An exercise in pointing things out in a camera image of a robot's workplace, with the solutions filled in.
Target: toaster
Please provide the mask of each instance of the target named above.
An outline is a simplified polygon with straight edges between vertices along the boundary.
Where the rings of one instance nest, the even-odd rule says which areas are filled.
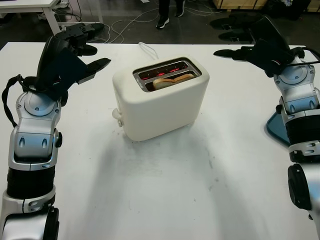
[[[196,120],[209,73],[191,56],[157,59],[127,67],[112,82],[112,116],[134,141],[144,141]]]

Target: floor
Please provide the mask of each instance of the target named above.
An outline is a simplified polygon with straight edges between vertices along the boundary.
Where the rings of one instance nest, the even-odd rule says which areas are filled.
[[[73,8],[73,13],[80,15],[77,0],[69,0]],[[96,10],[96,0],[79,0],[81,8],[82,21],[98,21]],[[142,3],[141,0],[100,0],[104,23],[111,26],[120,20],[132,20],[137,16],[138,21],[133,22],[123,32],[123,38],[114,32],[110,32],[110,41],[113,43],[137,44],[145,42],[147,44],[226,44],[218,38],[218,35],[224,31],[214,30],[209,23],[212,20],[225,18],[229,12],[209,14],[208,12],[218,12],[214,6],[210,5],[210,0],[187,1],[187,9],[181,18],[174,17],[175,7],[170,8],[170,23],[164,29],[155,28],[158,11],[158,5],[155,0]],[[70,7],[62,9],[72,12]],[[70,19],[70,15],[56,15],[62,22]],[[121,32],[130,21],[120,21],[113,25],[113,28]],[[310,48],[320,51],[320,14],[304,13],[297,21],[291,21],[285,18],[274,19],[280,32],[291,45],[306,45]],[[21,13],[21,18],[14,15],[12,19],[3,25],[0,25],[0,49],[7,42],[45,42],[52,35],[50,27],[46,20],[38,20],[36,13]],[[108,39],[108,28],[102,32],[99,38]]]

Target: table surface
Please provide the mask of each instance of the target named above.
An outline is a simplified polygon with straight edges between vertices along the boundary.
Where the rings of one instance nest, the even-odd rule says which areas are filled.
[[[58,0],[10,0],[0,1],[0,9],[49,8]]]
[[[63,134],[54,180],[60,240],[317,239],[307,211],[290,200],[288,150],[265,132],[280,97],[273,79],[250,63],[213,56],[239,45],[151,45],[160,58],[190,54],[210,81],[194,124],[143,142],[127,138],[112,118],[112,76],[150,56],[135,44],[94,45],[97,55],[84,62],[112,62],[95,79],[72,86],[57,126]],[[0,89],[17,74],[35,76],[43,47],[8,43],[0,51]],[[19,85],[9,92],[16,120],[21,93]],[[3,110],[0,124],[2,192],[12,131]]]

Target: wooden box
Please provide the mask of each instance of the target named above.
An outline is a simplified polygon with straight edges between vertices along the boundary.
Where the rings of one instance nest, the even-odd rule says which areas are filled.
[[[308,12],[320,12],[320,0],[311,0],[308,8]]]
[[[262,9],[267,0],[213,0],[217,9]]]

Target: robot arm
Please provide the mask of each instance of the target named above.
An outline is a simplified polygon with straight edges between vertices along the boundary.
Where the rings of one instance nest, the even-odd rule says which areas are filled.
[[[294,163],[288,168],[288,186],[292,202],[309,212],[320,239],[320,92],[314,87],[315,68],[306,62],[304,50],[290,49],[266,16],[230,15],[211,22],[216,29],[233,30],[222,38],[241,38],[255,43],[239,50],[220,50],[219,57],[248,61],[263,69],[281,91],[276,112],[281,114],[290,141],[289,156]]]
[[[94,55],[97,49],[86,45],[99,24],[79,23],[51,37],[45,44],[37,77],[9,80],[2,94],[5,113],[14,127],[9,145],[7,190],[2,196],[0,239],[56,240],[59,210],[53,207],[55,165],[62,134],[56,129],[61,109],[67,103],[73,83],[92,79],[109,64],[107,58],[88,65],[77,56]],[[19,82],[24,93],[17,99],[16,124],[7,107],[10,86]]]

